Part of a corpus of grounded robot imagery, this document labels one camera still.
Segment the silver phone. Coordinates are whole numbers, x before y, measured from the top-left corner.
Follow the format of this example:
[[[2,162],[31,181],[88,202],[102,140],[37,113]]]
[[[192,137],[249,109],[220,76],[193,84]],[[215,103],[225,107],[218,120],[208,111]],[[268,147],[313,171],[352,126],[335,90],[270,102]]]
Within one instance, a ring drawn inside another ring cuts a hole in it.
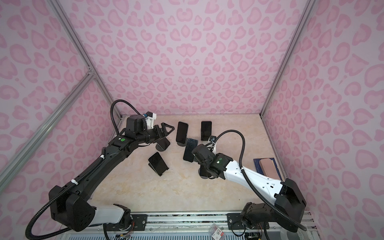
[[[149,157],[148,161],[154,167],[160,166],[160,165],[164,165],[164,166],[166,165],[165,161],[163,160],[159,152],[156,152],[151,157]]]

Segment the black folding stand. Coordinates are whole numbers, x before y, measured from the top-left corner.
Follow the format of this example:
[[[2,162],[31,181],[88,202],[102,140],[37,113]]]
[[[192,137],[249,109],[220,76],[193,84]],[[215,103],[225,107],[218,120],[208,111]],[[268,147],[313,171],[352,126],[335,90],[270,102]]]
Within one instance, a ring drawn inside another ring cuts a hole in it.
[[[156,166],[156,167],[154,167],[150,163],[148,163],[148,165],[160,177],[163,175],[163,173],[165,171],[167,171],[169,169],[169,167],[167,165],[165,165],[165,166],[164,165],[160,165],[160,166]]]

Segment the blue phone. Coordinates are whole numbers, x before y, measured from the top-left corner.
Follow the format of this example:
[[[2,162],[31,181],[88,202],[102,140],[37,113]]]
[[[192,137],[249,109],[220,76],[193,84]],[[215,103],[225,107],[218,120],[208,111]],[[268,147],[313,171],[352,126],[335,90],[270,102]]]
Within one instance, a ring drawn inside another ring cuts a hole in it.
[[[204,166],[200,166],[199,168],[199,176],[208,176],[211,177],[212,175],[207,172],[206,168]]]

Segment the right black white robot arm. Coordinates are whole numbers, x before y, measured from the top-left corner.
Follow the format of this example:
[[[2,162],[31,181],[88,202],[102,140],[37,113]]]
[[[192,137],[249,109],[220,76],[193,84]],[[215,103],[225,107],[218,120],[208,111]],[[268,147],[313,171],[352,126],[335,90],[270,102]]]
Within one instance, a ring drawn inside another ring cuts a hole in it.
[[[254,229],[262,223],[274,222],[287,231],[306,231],[302,224],[307,202],[297,183],[291,179],[275,180],[261,175],[224,154],[214,154],[203,144],[192,150],[198,164],[209,178],[221,178],[251,189],[262,203],[247,203],[240,216],[241,223]]]

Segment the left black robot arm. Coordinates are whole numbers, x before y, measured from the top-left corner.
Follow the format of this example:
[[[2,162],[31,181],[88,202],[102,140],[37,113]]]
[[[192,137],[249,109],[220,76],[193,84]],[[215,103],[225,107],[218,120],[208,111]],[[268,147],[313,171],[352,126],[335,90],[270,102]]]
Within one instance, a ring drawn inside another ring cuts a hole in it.
[[[147,119],[146,115],[128,117],[126,127],[102,149],[97,160],[64,187],[51,189],[53,220],[76,232],[93,225],[113,225],[116,230],[126,230],[132,225],[131,211],[127,207],[119,204],[96,207],[88,200],[108,174],[141,144],[154,144],[175,129],[166,123],[149,128]]]

